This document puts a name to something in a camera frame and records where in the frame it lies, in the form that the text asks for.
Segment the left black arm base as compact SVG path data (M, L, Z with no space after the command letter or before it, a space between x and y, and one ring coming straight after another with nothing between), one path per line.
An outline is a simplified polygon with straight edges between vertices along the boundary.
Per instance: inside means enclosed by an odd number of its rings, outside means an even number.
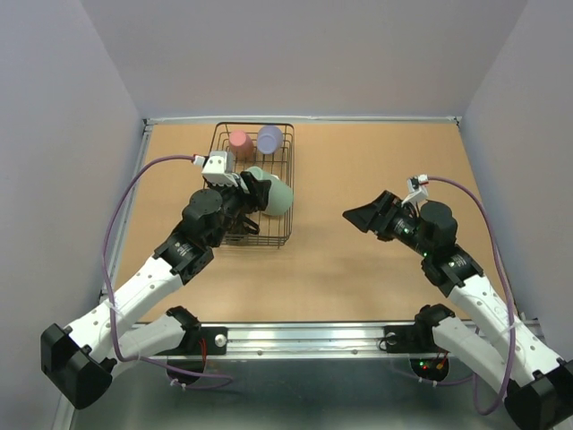
M194 373L204 373L210 357L227 353L228 328L225 326L201 326L185 335L182 343L166 351L169 366Z

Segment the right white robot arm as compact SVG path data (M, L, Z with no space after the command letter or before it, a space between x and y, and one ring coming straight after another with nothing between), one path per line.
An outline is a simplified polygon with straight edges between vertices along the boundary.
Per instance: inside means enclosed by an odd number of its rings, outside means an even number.
M546 346L494 290L475 259L457 243L449 206L416 209L385 191L344 211L344 219L383 242L397 240L421 255L426 279L474 322L471 331L444 305L416 316L412 339L444 349L499 393L520 429L551 429L572 416L572 364Z

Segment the purple plastic cup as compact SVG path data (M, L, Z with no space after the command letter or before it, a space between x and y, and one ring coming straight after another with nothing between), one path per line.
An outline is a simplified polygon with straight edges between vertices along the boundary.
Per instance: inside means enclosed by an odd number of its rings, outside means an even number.
M264 125L257 133L257 150L264 154L274 154L282 145L283 133L276 125Z

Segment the green plastic cup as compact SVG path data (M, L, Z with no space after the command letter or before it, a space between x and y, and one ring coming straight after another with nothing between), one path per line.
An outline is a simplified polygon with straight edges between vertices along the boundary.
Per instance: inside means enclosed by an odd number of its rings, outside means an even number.
M294 202L294 191L285 182L259 167L252 166L247 168L257 180L269 180L269 199L266 209L263 213L271 217L280 217L285 215L292 207Z

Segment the pink plastic cup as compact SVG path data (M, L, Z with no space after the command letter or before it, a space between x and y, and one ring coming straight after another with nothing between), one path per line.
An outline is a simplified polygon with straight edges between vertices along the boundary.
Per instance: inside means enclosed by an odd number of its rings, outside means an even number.
M249 159L255 149L252 138L243 130L234 130L228 137L229 149L238 159Z

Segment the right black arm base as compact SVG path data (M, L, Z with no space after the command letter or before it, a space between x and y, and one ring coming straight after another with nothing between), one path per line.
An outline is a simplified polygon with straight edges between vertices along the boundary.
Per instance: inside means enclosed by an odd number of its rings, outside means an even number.
M426 329L420 329L416 324L386 325L384 334L378 341L378 348L388 355L408 355L410 370L398 370L398 373L419 383L446 387L472 380L471 374L456 379L450 378L449 352L438 347L432 334Z

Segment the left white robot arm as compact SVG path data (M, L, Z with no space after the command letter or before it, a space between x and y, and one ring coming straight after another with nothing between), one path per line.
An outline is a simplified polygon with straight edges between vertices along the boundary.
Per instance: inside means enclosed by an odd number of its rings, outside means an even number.
M108 290L107 299L65 327L53 323L42 332L41 370L76 409L96 402L132 366L153 364L160 352L188 353L198 346L201 324L182 306L133 326L198 275L229 231L242 224L259 231L248 216L267 208L270 180L249 171L225 179L227 185L208 185L191 196L167 239L123 286Z

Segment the black wire dish rack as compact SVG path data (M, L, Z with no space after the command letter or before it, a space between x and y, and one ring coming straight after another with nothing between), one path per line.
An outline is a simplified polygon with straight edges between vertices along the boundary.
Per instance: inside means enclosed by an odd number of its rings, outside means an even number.
M263 154L257 149L258 132L268 123L256 122L219 122L215 125L209 151L231 151L231 134L244 132L252 139L253 154L246 156L235 155L233 171L240 173L250 167L258 167L272 174L294 189L295 181L295 129L289 123L278 123L276 127L282 135L282 142L273 154ZM259 228L258 235L248 233L244 223L238 226L224 239L225 245L275 246L281 247L292 233L293 210L291 207L285 214L270 216L262 212L248 215L251 223Z

